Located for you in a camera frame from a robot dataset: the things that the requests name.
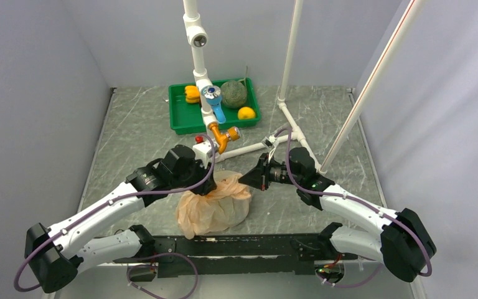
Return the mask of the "translucent orange plastic bag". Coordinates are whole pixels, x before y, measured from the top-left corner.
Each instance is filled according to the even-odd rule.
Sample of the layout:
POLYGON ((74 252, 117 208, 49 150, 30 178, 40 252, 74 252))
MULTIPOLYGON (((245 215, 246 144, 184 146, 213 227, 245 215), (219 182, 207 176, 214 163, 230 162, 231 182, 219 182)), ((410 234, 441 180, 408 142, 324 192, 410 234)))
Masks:
POLYGON ((250 187, 238 182, 242 176, 222 170, 214 174, 217 188, 205 196, 184 192, 176 208, 176 219, 184 237, 221 232, 243 222, 250 211, 250 187))

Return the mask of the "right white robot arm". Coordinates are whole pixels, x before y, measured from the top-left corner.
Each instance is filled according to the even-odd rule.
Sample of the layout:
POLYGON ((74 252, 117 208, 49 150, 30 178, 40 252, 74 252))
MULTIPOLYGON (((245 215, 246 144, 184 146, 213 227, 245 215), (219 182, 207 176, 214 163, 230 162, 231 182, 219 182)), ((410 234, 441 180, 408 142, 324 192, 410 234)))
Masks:
POLYGON ((311 250, 327 259, 358 255, 382 264, 404 282, 432 273, 436 246, 415 211, 405 208, 398 212, 349 193, 315 169, 305 148, 289 150, 283 163, 263 153, 238 181, 261 191, 272 183, 292 185, 303 203, 356 224, 358 229, 351 229, 332 222, 318 233, 311 250))

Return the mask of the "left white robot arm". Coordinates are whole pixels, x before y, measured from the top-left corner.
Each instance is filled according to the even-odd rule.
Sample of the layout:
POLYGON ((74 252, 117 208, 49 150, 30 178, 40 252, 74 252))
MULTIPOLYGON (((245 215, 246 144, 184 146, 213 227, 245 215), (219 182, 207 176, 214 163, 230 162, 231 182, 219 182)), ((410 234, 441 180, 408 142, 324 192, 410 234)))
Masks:
POLYGON ((110 237, 99 233, 120 219, 172 193, 206 195, 217 185, 213 167, 218 147, 206 141, 176 145, 163 158, 135 169, 104 198, 49 227, 33 225, 26 234, 25 261, 45 293, 56 292, 78 274, 115 260, 144 262, 156 253, 154 237, 143 225, 110 237))

